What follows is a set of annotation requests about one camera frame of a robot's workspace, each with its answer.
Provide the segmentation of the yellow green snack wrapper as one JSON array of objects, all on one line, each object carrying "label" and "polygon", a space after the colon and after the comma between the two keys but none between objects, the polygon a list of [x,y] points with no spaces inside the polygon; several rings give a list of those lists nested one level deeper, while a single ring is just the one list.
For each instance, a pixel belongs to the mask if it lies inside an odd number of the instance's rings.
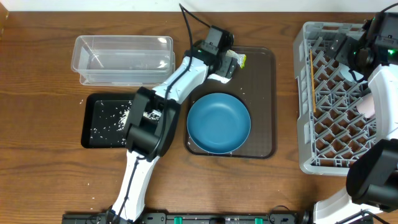
[{"label": "yellow green snack wrapper", "polygon": [[229,57],[235,58],[237,60],[238,65],[240,66],[240,68],[245,67],[245,63],[246,63],[246,55],[245,54],[239,54],[233,50],[228,50],[226,52],[226,55]]}]

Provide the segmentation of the light blue bowl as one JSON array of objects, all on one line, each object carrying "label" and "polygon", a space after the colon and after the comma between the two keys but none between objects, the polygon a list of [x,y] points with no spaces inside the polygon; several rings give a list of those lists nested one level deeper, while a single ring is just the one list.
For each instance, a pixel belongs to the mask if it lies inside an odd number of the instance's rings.
[{"label": "light blue bowl", "polygon": [[[355,82],[355,79],[353,78],[353,75],[349,72],[349,67],[348,67],[348,66],[346,66],[346,65],[344,65],[344,64],[342,64],[342,63],[339,63],[339,67],[340,67],[340,73],[341,73],[341,75],[342,75],[346,80],[348,80],[349,82]],[[353,71],[353,74],[355,75],[357,81],[359,81],[359,80],[362,79],[362,77],[363,77],[362,74],[360,74],[360,73],[358,73],[358,72],[356,72],[356,71]]]}]

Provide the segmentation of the dark blue plate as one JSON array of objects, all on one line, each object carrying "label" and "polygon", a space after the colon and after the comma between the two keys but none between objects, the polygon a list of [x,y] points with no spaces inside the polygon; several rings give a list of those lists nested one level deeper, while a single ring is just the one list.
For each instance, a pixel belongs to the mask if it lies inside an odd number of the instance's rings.
[{"label": "dark blue plate", "polygon": [[241,147],[251,132],[251,116],[233,95],[211,93],[198,99],[187,115],[192,141],[210,154],[229,154]]}]

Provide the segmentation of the pink plastic cup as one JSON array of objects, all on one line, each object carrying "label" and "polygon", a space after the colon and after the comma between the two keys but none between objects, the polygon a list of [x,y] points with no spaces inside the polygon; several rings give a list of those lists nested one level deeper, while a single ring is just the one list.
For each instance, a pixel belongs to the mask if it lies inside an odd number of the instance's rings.
[{"label": "pink plastic cup", "polygon": [[363,114],[365,118],[372,118],[375,115],[374,99],[372,93],[362,97],[362,101],[357,105],[359,113]]}]

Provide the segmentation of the wooden chopstick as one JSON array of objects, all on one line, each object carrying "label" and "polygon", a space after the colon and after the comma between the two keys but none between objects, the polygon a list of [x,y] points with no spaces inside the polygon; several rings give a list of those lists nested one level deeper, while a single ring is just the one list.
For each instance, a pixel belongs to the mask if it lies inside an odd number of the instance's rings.
[{"label": "wooden chopstick", "polygon": [[311,91],[312,91],[312,109],[313,113],[315,114],[316,112],[316,94],[315,94],[315,80],[314,80],[314,71],[313,71],[313,52],[312,49],[310,49],[310,54],[309,54],[309,59],[310,59],[310,77],[311,77]]}]

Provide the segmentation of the white paper napkin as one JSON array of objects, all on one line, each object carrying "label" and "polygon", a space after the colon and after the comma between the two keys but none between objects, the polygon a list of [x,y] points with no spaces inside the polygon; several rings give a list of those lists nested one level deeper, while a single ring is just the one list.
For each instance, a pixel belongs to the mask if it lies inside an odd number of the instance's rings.
[{"label": "white paper napkin", "polygon": [[209,75],[209,76],[208,76],[208,79],[209,79],[209,80],[216,80],[216,81],[219,81],[219,82],[221,82],[222,84],[226,84],[226,83],[228,83],[228,82],[231,80],[231,78],[222,77],[222,76],[220,76],[220,75],[218,75],[218,74],[215,74],[215,73]]}]

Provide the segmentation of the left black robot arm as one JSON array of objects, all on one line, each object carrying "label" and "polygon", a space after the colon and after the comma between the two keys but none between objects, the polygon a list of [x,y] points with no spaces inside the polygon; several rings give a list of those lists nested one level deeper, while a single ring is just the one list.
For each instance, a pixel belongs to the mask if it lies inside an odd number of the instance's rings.
[{"label": "left black robot arm", "polygon": [[211,26],[204,40],[192,42],[181,65],[163,83],[137,90],[123,128],[127,164],[118,198],[106,212],[107,223],[134,223],[157,161],[168,151],[187,96],[210,75],[231,78],[238,61],[230,52],[234,35]]}]

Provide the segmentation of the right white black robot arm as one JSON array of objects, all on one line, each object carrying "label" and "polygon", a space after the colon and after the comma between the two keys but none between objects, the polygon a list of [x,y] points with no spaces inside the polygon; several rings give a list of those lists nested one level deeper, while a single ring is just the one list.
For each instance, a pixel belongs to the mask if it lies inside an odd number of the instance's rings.
[{"label": "right white black robot arm", "polygon": [[314,205],[311,223],[383,223],[379,213],[397,210],[397,14],[383,9],[362,28],[358,40],[336,37],[326,55],[367,81],[376,143],[349,168],[345,188]]}]

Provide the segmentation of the grey dishwasher rack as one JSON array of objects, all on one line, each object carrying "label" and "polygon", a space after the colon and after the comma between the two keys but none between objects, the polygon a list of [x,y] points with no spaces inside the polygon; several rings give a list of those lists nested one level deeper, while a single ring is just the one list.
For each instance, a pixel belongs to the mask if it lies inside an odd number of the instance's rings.
[{"label": "grey dishwasher rack", "polygon": [[[359,39],[361,24],[306,22],[294,40],[294,74],[298,83],[297,120],[299,162],[306,174],[345,176],[349,167],[376,143],[376,115],[365,118],[357,110],[370,93],[366,80],[349,82],[339,62],[326,56],[338,34]],[[312,109],[310,49],[316,112]]]}]

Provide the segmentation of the dark brown serving tray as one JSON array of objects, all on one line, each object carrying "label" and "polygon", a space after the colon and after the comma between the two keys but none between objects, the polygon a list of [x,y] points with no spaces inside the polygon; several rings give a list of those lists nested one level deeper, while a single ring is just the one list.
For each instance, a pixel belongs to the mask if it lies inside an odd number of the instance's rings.
[{"label": "dark brown serving tray", "polygon": [[196,87],[187,105],[191,108],[196,100],[210,93],[235,96],[248,109],[251,132],[241,147],[221,156],[268,159],[277,150],[275,57],[271,50],[262,47],[233,47],[233,50],[246,55],[245,67],[237,68],[226,84],[209,80]]}]

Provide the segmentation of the clear plastic container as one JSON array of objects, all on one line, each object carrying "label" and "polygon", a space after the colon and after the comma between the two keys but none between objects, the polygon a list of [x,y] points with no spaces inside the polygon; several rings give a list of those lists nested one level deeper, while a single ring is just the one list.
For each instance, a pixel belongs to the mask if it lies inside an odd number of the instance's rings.
[{"label": "clear plastic container", "polygon": [[153,86],[175,71],[173,39],[157,35],[81,35],[71,70],[82,85]]}]

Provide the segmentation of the pile of white rice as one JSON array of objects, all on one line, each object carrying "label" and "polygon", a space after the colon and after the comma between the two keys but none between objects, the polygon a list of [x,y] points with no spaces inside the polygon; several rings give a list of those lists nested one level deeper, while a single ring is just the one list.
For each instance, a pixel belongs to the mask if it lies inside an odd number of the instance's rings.
[{"label": "pile of white rice", "polygon": [[94,103],[90,127],[90,142],[95,145],[115,146],[124,144],[124,127],[132,106],[132,100],[99,100]]}]

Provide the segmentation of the black plastic tray bin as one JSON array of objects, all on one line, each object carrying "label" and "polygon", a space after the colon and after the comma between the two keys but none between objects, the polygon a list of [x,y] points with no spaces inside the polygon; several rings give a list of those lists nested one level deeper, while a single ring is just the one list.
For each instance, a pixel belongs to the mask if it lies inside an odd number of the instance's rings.
[{"label": "black plastic tray bin", "polygon": [[93,93],[86,99],[81,134],[84,148],[123,148],[123,129],[133,93]]}]

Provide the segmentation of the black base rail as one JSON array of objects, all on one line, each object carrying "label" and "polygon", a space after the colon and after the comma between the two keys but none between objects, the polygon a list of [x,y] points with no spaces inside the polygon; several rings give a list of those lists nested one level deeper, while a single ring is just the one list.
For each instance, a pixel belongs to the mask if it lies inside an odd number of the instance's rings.
[{"label": "black base rail", "polygon": [[[63,215],[62,224],[106,224],[112,223],[105,213],[95,215]],[[310,217],[299,218],[296,213],[268,215],[182,215],[165,213],[143,213],[136,221],[121,220],[119,223],[136,224],[298,224],[312,223]]]}]

